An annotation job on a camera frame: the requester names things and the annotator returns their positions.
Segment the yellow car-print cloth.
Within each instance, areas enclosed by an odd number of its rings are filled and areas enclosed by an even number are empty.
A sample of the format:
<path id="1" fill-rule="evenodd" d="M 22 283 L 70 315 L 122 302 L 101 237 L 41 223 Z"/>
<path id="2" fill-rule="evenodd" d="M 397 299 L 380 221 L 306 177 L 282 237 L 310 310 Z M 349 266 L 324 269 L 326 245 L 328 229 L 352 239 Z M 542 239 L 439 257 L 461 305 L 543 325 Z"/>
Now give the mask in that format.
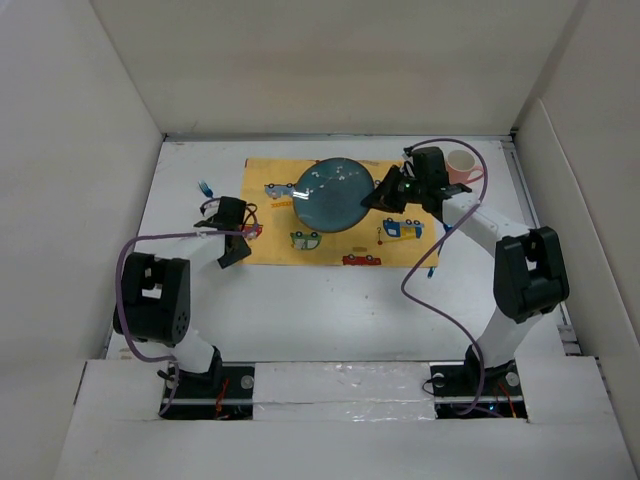
<path id="1" fill-rule="evenodd" d="M 257 206 L 258 227 L 245 261 L 254 265 L 411 267 L 437 240 L 436 222 L 421 207 L 401 214 L 372 211 L 354 228 L 322 233 L 301 223 L 293 192 L 311 159 L 250 157 L 241 198 Z"/>

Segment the teal ceramic plate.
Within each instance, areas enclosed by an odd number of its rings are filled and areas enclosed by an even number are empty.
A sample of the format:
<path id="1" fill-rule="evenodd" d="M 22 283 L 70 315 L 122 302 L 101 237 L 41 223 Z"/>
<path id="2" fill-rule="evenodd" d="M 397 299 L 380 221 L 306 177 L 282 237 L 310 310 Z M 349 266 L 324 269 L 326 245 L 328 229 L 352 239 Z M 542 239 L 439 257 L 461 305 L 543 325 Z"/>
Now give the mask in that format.
<path id="1" fill-rule="evenodd" d="M 293 209 L 297 219 L 319 233 L 349 230 L 369 208 L 361 202 L 374 191 L 374 179 L 359 162 L 334 157 L 314 163 L 297 181 Z"/>

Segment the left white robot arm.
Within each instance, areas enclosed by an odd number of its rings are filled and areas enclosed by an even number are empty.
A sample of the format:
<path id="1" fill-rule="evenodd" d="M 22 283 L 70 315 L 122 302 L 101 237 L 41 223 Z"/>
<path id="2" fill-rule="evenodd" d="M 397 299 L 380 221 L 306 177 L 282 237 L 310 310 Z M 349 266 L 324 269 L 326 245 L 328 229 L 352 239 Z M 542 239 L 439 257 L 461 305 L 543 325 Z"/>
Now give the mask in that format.
<path id="1" fill-rule="evenodd" d="M 134 357 L 170 362 L 201 396 L 222 387 L 218 350 L 191 326 L 192 277 L 216 264 L 229 268 L 251 255 L 248 238 L 260 230 L 257 206 L 222 196 L 200 207 L 191 230 L 140 235 L 119 253 L 115 273 L 113 329 Z"/>

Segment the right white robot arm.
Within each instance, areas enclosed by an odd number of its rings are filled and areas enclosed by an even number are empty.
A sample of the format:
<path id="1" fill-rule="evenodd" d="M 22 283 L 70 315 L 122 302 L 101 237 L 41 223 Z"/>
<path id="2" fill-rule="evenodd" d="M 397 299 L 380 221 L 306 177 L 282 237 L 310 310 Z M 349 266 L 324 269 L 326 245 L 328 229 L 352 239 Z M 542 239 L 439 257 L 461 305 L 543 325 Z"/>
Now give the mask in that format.
<path id="1" fill-rule="evenodd" d="M 421 142 L 405 148 L 404 156 L 410 166 L 391 167 L 361 204 L 386 213 L 418 205 L 493 258 L 495 310 L 480 337 L 472 340 L 462 369 L 465 387 L 486 393 L 498 382 L 497 369 L 514 360 L 532 327 L 569 296 L 558 234 L 550 227 L 530 228 L 485 206 L 465 182 L 452 179 L 440 148 Z"/>

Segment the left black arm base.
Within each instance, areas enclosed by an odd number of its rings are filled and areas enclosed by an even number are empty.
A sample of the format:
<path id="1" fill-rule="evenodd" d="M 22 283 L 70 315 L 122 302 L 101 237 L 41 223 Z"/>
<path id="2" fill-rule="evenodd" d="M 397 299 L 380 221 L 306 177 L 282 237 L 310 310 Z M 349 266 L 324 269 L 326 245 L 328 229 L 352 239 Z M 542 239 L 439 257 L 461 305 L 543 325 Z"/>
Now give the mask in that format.
<path id="1" fill-rule="evenodd" d="M 254 364 L 223 363 L 213 379 L 181 372 L 172 401 L 172 367 L 162 376 L 166 383 L 159 416 L 166 420 L 237 421 L 253 418 Z"/>

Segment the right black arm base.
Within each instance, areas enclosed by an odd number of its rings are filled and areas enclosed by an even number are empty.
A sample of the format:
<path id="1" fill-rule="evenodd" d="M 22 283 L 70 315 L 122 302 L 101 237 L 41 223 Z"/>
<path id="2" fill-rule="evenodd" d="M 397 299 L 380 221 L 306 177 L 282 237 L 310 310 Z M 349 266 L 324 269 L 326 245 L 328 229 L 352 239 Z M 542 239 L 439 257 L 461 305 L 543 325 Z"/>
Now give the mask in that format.
<path id="1" fill-rule="evenodd" d="M 472 347 L 463 361 L 429 365 L 422 390 L 434 399 L 437 419 L 527 419 L 520 375 L 514 360 L 482 370 Z"/>

